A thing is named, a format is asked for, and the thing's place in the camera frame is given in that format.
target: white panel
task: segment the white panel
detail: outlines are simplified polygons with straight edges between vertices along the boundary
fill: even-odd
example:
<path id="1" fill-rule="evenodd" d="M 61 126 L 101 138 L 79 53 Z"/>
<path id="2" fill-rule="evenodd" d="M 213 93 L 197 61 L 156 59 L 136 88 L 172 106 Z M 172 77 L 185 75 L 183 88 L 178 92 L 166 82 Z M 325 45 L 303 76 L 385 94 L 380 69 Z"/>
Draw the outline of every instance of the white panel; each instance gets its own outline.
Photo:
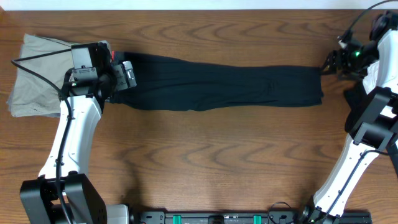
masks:
<path id="1" fill-rule="evenodd" d="M 381 0 L 0 0 L 5 10 L 365 9 Z M 398 9 L 389 2 L 378 9 Z"/>

